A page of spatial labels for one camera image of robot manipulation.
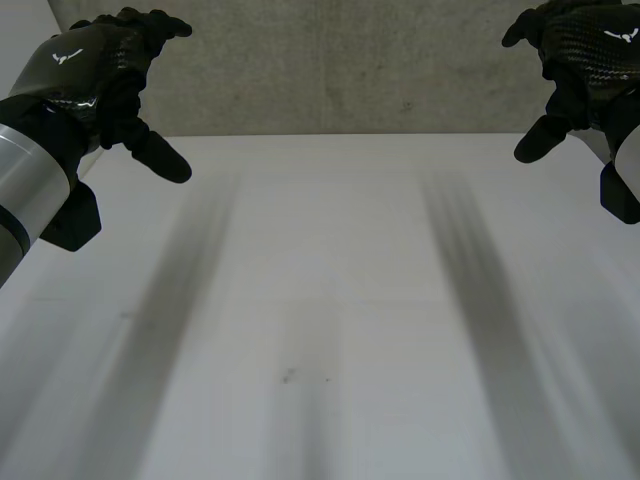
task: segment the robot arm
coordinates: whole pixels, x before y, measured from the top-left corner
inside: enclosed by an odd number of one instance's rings
[[[189,164],[138,118],[139,94],[164,43],[191,27],[164,12],[124,9],[82,21],[38,48],[0,101],[0,286],[41,238],[76,251],[100,232],[82,158],[123,143],[159,176]]]

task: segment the glove logo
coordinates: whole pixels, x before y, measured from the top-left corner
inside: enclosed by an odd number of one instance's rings
[[[77,52],[72,53],[71,55],[63,55],[61,57],[59,57],[58,55],[56,55],[55,53],[53,55],[51,55],[53,57],[53,59],[58,62],[58,65],[62,65],[64,62],[66,62],[67,60],[71,60],[73,57],[75,57],[76,55],[79,55],[80,53],[82,53],[83,49],[79,49]]]
[[[624,35],[618,35],[617,33],[607,32],[606,30],[604,33],[606,35],[609,35],[610,37],[617,38],[619,40],[624,40],[627,43],[631,43],[633,39],[636,38],[636,35],[640,33],[640,28],[636,28],[631,34],[625,33]]]

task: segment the carbon fiber glove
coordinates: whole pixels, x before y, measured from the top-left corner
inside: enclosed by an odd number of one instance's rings
[[[573,130],[607,136],[612,158],[640,125],[640,6],[620,0],[551,0],[525,11],[502,44],[527,39],[538,50],[543,76],[556,83],[547,114],[515,151],[531,163]]]
[[[6,110],[20,110],[16,105],[25,98],[40,99],[75,121],[85,154],[123,143],[161,177],[185,182],[189,164],[138,113],[151,61],[167,40],[191,33],[185,22],[160,10],[125,8],[116,17],[78,22],[38,48],[4,101]]]

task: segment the dark mark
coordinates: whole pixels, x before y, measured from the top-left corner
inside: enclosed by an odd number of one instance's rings
[[[282,377],[282,383],[284,383],[285,385],[287,383],[290,383],[293,380],[293,376],[295,374],[296,374],[296,369],[295,368],[287,369],[287,373],[285,374],[284,377]]]

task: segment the gray wall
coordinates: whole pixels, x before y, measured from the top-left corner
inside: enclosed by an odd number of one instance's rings
[[[156,61],[167,135],[524,132],[552,92],[500,40],[530,0],[50,0],[82,18],[165,9],[193,24]]]
[[[0,98],[4,98],[35,49],[60,29],[46,0],[3,0],[0,32]]]

